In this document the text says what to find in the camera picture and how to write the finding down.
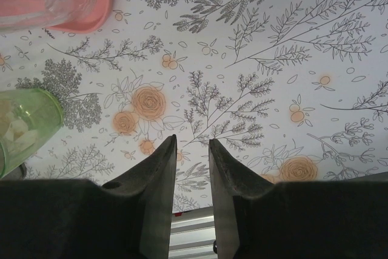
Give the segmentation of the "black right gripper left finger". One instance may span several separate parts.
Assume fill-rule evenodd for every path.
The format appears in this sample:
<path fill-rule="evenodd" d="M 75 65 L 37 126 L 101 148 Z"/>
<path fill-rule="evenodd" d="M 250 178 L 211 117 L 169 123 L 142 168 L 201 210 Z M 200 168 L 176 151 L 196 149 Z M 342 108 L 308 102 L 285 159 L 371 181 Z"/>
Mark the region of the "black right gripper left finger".
<path fill-rule="evenodd" d="M 0 259 L 168 259 L 177 140 L 102 186 L 0 180 Z"/>

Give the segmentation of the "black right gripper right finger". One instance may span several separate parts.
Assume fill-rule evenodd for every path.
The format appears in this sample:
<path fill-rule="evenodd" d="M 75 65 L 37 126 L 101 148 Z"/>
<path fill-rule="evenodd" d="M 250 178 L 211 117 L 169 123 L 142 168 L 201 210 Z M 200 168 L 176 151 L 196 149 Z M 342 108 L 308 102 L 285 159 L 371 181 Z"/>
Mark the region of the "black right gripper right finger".
<path fill-rule="evenodd" d="M 388 172 L 273 184 L 209 142 L 218 259 L 388 259 Z"/>

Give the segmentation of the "tall green glass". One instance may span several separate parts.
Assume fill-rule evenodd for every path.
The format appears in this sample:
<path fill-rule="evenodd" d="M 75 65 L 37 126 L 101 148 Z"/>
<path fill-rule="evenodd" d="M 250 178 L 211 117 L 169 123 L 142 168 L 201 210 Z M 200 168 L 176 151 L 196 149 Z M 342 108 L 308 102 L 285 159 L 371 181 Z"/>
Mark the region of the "tall green glass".
<path fill-rule="evenodd" d="M 0 91 L 0 179 L 36 153 L 63 123 L 62 107 L 48 91 Z"/>

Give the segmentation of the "pink plastic tray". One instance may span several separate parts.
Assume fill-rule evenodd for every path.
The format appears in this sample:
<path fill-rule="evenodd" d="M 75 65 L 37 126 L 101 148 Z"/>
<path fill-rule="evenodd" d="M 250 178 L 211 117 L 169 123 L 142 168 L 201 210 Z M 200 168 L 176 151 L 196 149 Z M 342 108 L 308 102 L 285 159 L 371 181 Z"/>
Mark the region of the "pink plastic tray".
<path fill-rule="evenodd" d="M 54 25 L 51 27 L 41 27 L 53 30 L 60 30 L 71 33 L 90 33 L 99 29 L 109 16 L 112 9 L 113 0 L 95 0 L 91 11 L 85 16 L 72 21 Z"/>

